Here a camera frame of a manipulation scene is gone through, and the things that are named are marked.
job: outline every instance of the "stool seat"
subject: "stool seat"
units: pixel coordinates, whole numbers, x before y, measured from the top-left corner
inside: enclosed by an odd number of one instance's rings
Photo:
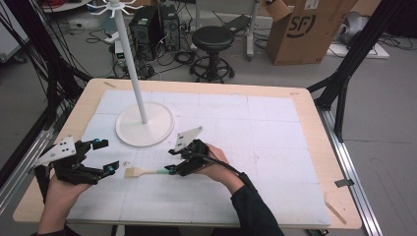
[[[234,41],[233,33],[222,27],[203,27],[192,36],[193,43],[207,52],[218,52],[229,48]]]

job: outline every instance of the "black stool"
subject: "black stool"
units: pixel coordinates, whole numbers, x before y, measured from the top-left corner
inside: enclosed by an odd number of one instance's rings
[[[192,36],[194,45],[205,51],[208,56],[204,56],[194,61],[190,68],[190,74],[197,76],[196,82],[200,79],[209,82],[220,80],[224,84],[223,78],[229,75],[235,76],[233,68],[218,53],[229,48],[234,41],[233,33],[229,29],[222,27],[203,27],[197,29]]]

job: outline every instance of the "person's left hand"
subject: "person's left hand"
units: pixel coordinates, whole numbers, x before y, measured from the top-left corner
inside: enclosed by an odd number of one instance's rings
[[[73,185],[58,180],[55,175],[52,176],[37,233],[44,234],[62,230],[71,207],[76,203],[79,195],[89,187],[91,185]]]

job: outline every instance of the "person's right hand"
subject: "person's right hand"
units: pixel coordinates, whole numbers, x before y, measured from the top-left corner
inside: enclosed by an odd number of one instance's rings
[[[222,149],[210,144],[206,145],[209,147],[208,156],[221,160],[227,164],[229,163]],[[197,171],[196,173],[207,175],[210,179],[222,183],[227,187],[230,194],[232,195],[244,185],[236,173],[220,164],[215,163],[209,165],[206,168]]]

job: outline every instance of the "power strip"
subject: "power strip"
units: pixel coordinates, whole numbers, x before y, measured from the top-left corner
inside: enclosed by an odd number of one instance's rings
[[[111,37],[107,37],[104,41],[108,43],[113,43],[117,38],[119,38],[119,32],[116,31],[115,33],[111,34]]]

